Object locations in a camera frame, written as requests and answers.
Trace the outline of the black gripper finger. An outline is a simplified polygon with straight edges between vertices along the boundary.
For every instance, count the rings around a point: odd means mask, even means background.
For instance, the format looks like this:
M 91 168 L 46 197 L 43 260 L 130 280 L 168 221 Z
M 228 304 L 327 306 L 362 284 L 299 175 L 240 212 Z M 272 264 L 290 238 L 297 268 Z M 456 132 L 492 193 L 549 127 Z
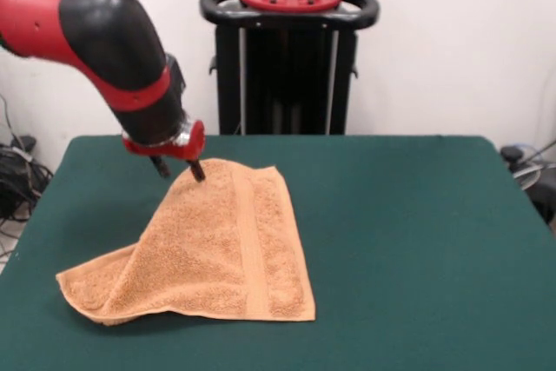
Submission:
M 197 182 L 203 182 L 206 179 L 202 165 L 198 159 L 187 160 L 192 176 Z
M 156 168 L 157 173 L 162 178 L 170 178 L 171 172 L 169 170 L 169 166 L 161 156 L 151 156 L 149 159 L 153 163 L 154 167 Z

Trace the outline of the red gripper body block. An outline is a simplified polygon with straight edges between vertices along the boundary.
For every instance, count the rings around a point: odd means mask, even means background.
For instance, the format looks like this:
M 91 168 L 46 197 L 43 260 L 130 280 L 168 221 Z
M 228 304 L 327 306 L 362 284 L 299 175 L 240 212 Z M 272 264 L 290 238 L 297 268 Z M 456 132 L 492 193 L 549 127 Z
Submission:
M 139 156 L 169 156 L 183 161 L 198 160 L 204 149 L 206 137 L 201 120 L 182 124 L 176 135 L 159 143 L 142 145 L 130 139 L 123 131 L 122 141 L 127 151 Z

